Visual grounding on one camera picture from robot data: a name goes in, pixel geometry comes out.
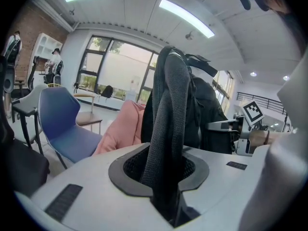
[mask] person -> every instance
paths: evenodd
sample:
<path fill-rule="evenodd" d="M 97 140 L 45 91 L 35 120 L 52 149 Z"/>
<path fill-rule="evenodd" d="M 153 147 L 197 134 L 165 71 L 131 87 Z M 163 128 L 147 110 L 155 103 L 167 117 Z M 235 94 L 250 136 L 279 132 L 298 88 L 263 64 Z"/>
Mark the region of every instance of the person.
<path fill-rule="evenodd" d="M 6 41 L 3 52 L 1 53 L 8 62 L 8 65 L 17 66 L 20 52 L 22 49 L 22 42 L 20 38 L 20 31 L 14 32 L 14 35 L 10 36 Z"/>
<path fill-rule="evenodd" d="M 60 56 L 60 49 L 56 48 L 52 52 L 52 58 L 46 62 L 45 69 L 48 69 L 48 74 L 46 75 L 47 84 L 53 82 L 53 77 L 56 75 L 58 64 L 62 61 Z"/>
<path fill-rule="evenodd" d="M 7 60 L 8 68 L 15 69 L 17 63 L 19 61 L 20 52 L 22 49 L 22 42 L 20 38 L 20 31 L 14 32 L 14 35 L 10 36 L 7 40 L 4 50 L 1 53 Z M 6 112 L 6 116 L 8 118 L 11 117 L 10 104 L 11 104 L 11 96 L 9 93 L 4 94 L 4 109 Z"/>
<path fill-rule="evenodd" d="M 304 55 L 307 44 L 308 37 L 300 24 L 297 21 L 296 16 L 288 6 L 285 0 L 260 0 L 268 6 L 272 11 L 275 11 L 277 15 L 283 20 L 290 32 L 293 34 L 297 45 L 299 47 L 301 55 Z"/>

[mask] chair leg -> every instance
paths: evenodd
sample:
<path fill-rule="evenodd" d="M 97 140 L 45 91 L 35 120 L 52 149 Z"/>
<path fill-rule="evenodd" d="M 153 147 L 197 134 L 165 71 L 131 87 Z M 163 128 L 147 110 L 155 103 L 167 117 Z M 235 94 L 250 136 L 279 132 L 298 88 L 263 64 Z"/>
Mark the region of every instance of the chair leg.
<path fill-rule="evenodd" d="M 13 123 L 15 122 L 15 111 L 13 108 L 12 108 L 12 122 Z"/>
<path fill-rule="evenodd" d="M 35 140 L 35 142 L 38 144 L 39 153 L 41 153 L 42 155 L 44 155 L 43 149 L 42 149 L 42 145 L 41 145 L 41 143 L 40 143 L 39 138 L 36 137 L 34 140 Z"/>
<path fill-rule="evenodd" d="M 64 167 L 65 169 L 67 169 L 67 166 L 65 165 L 65 163 L 64 163 L 64 161 L 63 161 L 61 155 L 60 155 L 59 153 L 57 153 L 57 152 L 56 152 L 56 154 L 57 154 L 57 156 L 58 156 L 60 162 L 62 163 L 63 167 Z"/>
<path fill-rule="evenodd" d="M 26 122 L 26 118 L 25 118 L 24 115 L 20 115 L 20 122 L 21 122 L 21 127 L 22 127 L 22 130 L 23 130 L 23 134 L 24 134 L 25 140 L 27 142 L 27 145 L 30 149 L 32 149 L 29 134 L 28 134 L 28 129 L 27 129 L 27 122 Z"/>
<path fill-rule="evenodd" d="M 38 114 L 35 113 L 34 114 L 34 126 L 35 126 L 35 135 L 36 135 L 36 138 L 35 138 L 35 141 L 36 143 L 38 144 L 38 148 L 39 148 L 39 153 L 41 153 L 42 155 L 44 155 L 43 153 L 43 149 L 42 149 L 42 145 L 40 143 L 40 139 L 39 139 L 39 122 L 38 122 Z"/>

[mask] pink cushion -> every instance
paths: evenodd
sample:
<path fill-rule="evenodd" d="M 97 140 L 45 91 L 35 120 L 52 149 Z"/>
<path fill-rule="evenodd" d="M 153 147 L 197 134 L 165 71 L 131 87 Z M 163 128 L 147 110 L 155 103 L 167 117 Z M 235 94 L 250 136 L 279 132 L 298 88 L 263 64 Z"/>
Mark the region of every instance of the pink cushion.
<path fill-rule="evenodd" d="M 93 155 L 141 143 L 141 126 L 144 107 L 131 100 L 123 106 L 105 132 Z"/>

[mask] railing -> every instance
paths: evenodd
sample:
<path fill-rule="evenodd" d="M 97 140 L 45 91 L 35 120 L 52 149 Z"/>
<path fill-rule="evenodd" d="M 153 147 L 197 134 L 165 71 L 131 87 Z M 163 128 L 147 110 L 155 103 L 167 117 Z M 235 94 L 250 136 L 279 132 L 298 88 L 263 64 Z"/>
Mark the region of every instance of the railing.
<path fill-rule="evenodd" d="M 282 103 L 279 102 L 279 101 L 269 99 L 269 98 L 260 97 L 260 96 L 256 96 L 256 95 L 252 95 L 252 94 L 238 92 L 236 100 L 243 101 L 244 99 L 245 100 L 253 100 L 254 99 L 260 107 L 263 107 L 263 108 L 266 108 L 266 109 L 269 109 L 269 110 L 272 110 L 272 111 L 276 111 L 276 112 L 283 114 L 283 115 L 287 114 L 287 112 L 285 111 Z"/>

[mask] white ceiling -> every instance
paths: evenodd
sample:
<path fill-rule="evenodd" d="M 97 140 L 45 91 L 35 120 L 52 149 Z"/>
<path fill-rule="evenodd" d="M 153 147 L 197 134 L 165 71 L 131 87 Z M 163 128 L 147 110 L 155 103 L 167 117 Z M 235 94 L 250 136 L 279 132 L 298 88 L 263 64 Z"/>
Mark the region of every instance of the white ceiling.
<path fill-rule="evenodd" d="M 122 26 L 211 60 L 217 70 L 239 70 L 244 80 L 282 85 L 300 53 L 286 26 L 272 11 L 252 0 L 246 11 L 239 0 L 170 0 L 190 11 L 215 33 L 206 38 L 187 22 L 158 7 L 161 0 L 45 0 L 69 24 Z M 193 40 L 185 35 L 192 31 Z M 256 78 L 250 72 L 257 72 Z"/>

